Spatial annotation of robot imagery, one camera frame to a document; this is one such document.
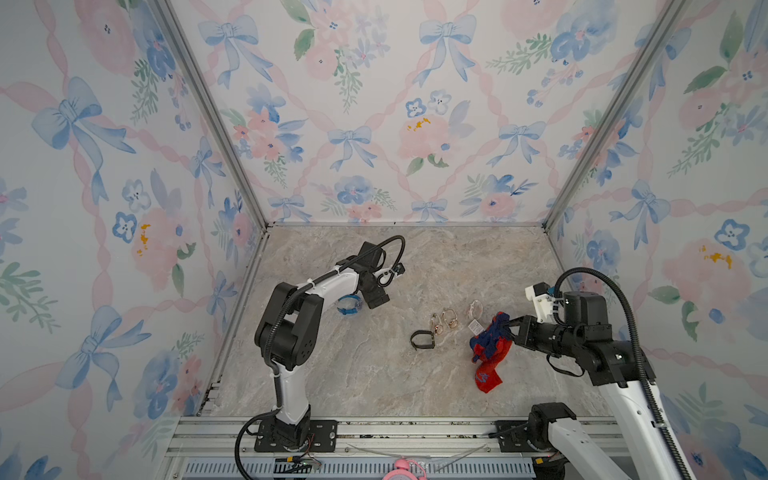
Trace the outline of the red blue patterned cloth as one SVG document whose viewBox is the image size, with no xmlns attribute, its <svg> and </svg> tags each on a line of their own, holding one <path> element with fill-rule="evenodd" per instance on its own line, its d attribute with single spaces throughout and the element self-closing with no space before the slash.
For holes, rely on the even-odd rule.
<svg viewBox="0 0 768 480">
<path fill-rule="evenodd" d="M 510 316 L 498 312 L 490 325 L 470 340 L 472 362 L 478 364 L 474 380 L 483 393 L 489 393 L 503 383 L 496 369 L 514 344 L 511 327 Z"/>
</svg>

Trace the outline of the pink white watch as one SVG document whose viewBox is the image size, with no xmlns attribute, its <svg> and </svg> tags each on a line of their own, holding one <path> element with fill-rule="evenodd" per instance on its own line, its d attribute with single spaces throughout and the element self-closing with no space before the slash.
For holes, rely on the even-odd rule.
<svg viewBox="0 0 768 480">
<path fill-rule="evenodd" d="M 469 318 L 468 328 L 474 336 L 479 335 L 485 330 L 485 327 L 480 322 L 483 311 L 484 308 L 480 300 L 473 300 L 467 309 L 467 316 Z"/>
</svg>

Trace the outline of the black watch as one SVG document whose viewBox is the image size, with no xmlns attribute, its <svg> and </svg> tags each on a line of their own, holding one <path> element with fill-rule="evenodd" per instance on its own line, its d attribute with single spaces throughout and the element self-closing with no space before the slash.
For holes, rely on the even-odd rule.
<svg viewBox="0 0 768 480">
<path fill-rule="evenodd" d="M 415 350 L 433 350 L 436 347 L 435 333 L 431 330 L 415 330 L 409 338 Z"/>
</svg>

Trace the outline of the gold bracelet watch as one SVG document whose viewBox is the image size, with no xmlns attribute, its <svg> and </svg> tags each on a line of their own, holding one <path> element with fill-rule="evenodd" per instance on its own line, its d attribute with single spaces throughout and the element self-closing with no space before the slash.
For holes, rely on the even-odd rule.
<svg viewBox="0 0 768 480">
<path fill-rule="evenodd" d="M 459 328 L 458 315 L 454 309 L 447 308 L 442 311 L 442 322 L 450 329 L 456 330 Z"/>
</svg>

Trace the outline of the small gold watch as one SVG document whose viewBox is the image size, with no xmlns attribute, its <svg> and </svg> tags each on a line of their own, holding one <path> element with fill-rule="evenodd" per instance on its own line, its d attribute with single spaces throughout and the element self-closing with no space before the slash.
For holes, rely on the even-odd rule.
<svg viewBox="0 0 768 480">
<path fill-rule="evenodd" d="M 442 321 L 440 315 L 433 313 L 430 317 L 430 330 L 436 336 L 441 336 L 445 333 L 445 324 Z"/>
</svg>

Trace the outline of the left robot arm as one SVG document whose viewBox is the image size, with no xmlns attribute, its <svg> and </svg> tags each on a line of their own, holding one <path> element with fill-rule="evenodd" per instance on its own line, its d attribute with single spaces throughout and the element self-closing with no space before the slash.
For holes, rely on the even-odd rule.
<svg viewBox="0 0 768 480">
<path fill-rule="evenodd" d="M 403 253 L 386 263 L 384 242 L 366 242 L 356 255 L 330 271 L 299 285 L 282 282 L 269 299 L 254 343 L 270 369 L 276 406 L 273 428 L 294 441 L 304 437 L 311 421 L 304 365 L 314 352 L 324 312 L 345 297 L 359 296 L 370 309 L 389 301 L 386 288 L 404 272 Z"/>
</svg>

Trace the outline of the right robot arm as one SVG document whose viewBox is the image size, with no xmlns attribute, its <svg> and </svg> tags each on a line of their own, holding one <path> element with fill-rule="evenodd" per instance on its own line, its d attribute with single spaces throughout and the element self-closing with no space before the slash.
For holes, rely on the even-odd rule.
<svg viewBox="0 0 768 480">
<path fill-rule="evenodd" d="M 662 409 L 653 369 L 635 341 L 614 339 L 605 299 L 557 293 L 545 283 L 527 287 L 526 297 L 535 312 L 515 320 L 515 345 L 575 361 L 609 406 L 640 478 L 693 478 Z M 568 462 L 585 479 L 628 476 L 562 402 L 532 406 L 526 424 L 500 434 L 499 442 L 542 452 L 544 463 Z"/>
</svg>

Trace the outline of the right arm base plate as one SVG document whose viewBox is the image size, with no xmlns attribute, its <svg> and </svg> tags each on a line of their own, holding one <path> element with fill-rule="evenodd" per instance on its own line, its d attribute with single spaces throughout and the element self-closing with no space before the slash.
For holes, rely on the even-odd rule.
<svg viewBox="0 0 768 480">
<path fill-rule="evenodd" d="M 505 453 L 527 452 L 549 454 L 557 449 L 551 443 L 553 435 L 550 428 L 565 418 L 530 417 L 526 421 L 497 421 L 496 430 L 489 434 L 498 441 L 500 450 Z"/>
</svg>

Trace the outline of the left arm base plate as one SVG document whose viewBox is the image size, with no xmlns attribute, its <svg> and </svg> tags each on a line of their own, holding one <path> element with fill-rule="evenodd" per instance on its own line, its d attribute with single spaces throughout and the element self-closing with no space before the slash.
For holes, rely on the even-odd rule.
<svg viewBox="0 0 768 480">
<path fill-rule="evenodd" d="M 259 425 L 253 450 L 259 453 L 333 453 L 336 449 L 338 422 L 302 420 L 288 424 L 267 420 Z"/>
</svg>

